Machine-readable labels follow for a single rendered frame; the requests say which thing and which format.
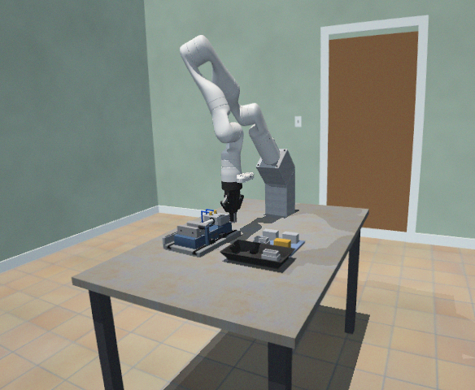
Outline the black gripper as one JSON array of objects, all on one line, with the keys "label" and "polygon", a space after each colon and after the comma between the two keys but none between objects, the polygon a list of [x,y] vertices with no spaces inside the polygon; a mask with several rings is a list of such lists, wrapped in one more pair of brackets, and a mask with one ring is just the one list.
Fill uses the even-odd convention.
[{"label": "black gripper", "polygon": [[221,186],[224,190],[224,200],[220,201],[220,204],[225,212],[229,212],[230,223],[236,223],[237,212],[240,210],[244,198],[244,195],[240,194],[242,183],[221,181]]}]

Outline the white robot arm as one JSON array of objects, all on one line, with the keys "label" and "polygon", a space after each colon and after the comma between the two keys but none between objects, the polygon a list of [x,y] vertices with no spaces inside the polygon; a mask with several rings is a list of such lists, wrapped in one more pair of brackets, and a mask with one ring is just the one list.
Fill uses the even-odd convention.
[{"label": "white robot arm", "polygon": [[[181,57],[200,89],[212,115],[214,131],[218,140],[227,143],[221,153],[221,181],[245,183],[254,179],[254,173],[242,173],[241,150],[242,126],[252,125],[249,135],[265,164],[274,164],[280,158],[280,150],[272,138],[259,105],[238,103],[240,88],[205,36],[200,35],[180,48]],[[212,63],[211,82],[198,67]],[[230,123],[230,112],[238,123]],[[254,124],[254,125],[253,125]]]}]

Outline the yellow rectangular block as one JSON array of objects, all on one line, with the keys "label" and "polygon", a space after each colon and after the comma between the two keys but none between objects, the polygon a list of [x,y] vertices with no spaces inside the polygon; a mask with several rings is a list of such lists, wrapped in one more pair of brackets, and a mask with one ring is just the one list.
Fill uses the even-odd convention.
[{"label": "yellow rectangular block", "polygon": [[273,241],[273,245],[291,248],[291,240],[277,238]]}]

